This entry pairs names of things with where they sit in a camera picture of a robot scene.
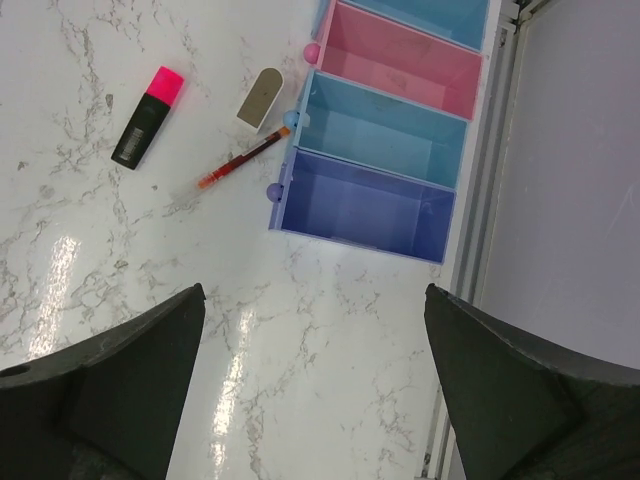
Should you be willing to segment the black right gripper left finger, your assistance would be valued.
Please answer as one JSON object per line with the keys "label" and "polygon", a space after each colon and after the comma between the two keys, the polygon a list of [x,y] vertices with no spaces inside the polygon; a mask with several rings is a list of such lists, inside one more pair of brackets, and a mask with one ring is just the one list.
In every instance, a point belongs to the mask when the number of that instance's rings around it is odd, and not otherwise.
{"label": "black right gripper left finger", "polygon": [[116,327],[3,369],[2,478],[165,478],[204,319],[195,284]]}

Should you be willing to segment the pink highlighter black body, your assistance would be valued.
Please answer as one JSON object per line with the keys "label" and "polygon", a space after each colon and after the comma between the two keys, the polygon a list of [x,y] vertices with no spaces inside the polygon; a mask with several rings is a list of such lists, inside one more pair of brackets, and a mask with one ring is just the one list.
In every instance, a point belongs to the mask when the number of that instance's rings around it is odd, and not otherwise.
{"label": "pink highlighter black body", "polygon": [[111,154],[112,161],[130,170],[138,167],[183,85],[177,72],[165,66],[157,70]]}

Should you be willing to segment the red ink pen refill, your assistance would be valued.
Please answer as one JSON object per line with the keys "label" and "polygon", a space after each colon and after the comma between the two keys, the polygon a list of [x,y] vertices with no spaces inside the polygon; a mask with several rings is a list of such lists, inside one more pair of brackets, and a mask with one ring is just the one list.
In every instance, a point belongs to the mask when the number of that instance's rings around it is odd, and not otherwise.
{"label": "red ink pen refill", "polygon": [[199,176],[195,180],[189,182],[184,188],[176,191],[171,196],[172,204],[182,205],[185,203],[189,203],[190,201],[198,197],[201,193],[212,187],[216,182],[226,177],[245,163],[249,162],[256,156],[261,154],[263,151],[279,142],[281,139],[289,136],[290,133],[291,130],[289,128],[287,128],[286,126],[282,126],[275,132],[260,140],[257,144],[253,145],[247,151],[236,155],[217,169]]}

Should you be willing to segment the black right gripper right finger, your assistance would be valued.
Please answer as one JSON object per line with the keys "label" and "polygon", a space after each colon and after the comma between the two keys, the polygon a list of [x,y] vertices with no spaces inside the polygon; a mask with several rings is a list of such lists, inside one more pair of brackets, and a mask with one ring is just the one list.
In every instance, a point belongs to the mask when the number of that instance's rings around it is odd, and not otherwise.
{"label": "black right gripper right finger", "polygon": [[424,319],[467,478],[638,478],[638,370],[540,338],[435,284]]}

